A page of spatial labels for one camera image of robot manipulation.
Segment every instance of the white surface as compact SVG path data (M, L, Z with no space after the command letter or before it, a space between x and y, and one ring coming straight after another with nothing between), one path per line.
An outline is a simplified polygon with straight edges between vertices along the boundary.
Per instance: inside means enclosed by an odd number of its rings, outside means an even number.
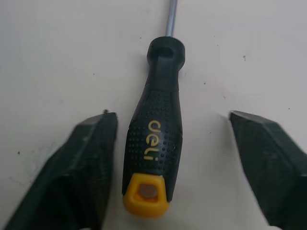
M306 3L179 0L182 157L169 211L146 220L124 210L121 174L145 55L165 32L167 10L166 0L0 1L0 228L73 126L107 108L117 112L119 130L104 229L272 229L243 176L226 116L240 110L273 119L307 150Z

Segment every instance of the black rubber grip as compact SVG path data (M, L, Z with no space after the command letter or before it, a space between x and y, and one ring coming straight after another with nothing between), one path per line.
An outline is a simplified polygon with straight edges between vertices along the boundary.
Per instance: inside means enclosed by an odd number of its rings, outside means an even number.
M242 167L272 226L307 229L307 155L274 121L233 111L230 121Z
M76 126L46 162L5 230L100 230L111 188L115 113Z
M161 175L170 202L182 147L178 72L185 62L184 45L172 37L156 38L147 60L148 79L127 134L122 193L134 173Z

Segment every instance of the deli logo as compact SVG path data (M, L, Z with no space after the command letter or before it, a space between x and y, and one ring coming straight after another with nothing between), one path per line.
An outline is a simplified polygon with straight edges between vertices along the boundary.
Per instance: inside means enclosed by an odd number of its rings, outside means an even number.
M156 147L159 144L159 137L155 133L161 133L161 123L158 121L151 121L148 124L148 129L152 131L152 133L148 134L146 137L146 143L150 145L149 148L147 148L144 152L144 160L152 161L154 158L151 156L147 156L149 152L158 152L159 149Z

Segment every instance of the metal shaft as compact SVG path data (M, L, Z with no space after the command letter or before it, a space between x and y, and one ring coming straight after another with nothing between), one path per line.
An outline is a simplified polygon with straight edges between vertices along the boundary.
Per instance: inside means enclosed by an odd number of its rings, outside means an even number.
M166 28L166 36L167 37L173 37L174 36L176 8L177 8L177 0L171 0L170 6L169 6L167 28Z

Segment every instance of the screwdriver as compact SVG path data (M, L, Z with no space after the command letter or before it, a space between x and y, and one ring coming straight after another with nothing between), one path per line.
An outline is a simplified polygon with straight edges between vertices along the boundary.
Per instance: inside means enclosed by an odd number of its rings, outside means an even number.
M126 140L123 202L130 213L147 218L167 211L181 155L178 72L185 48L173 38L176 8L177 0L171 0L166 36L149 45L149 74Z

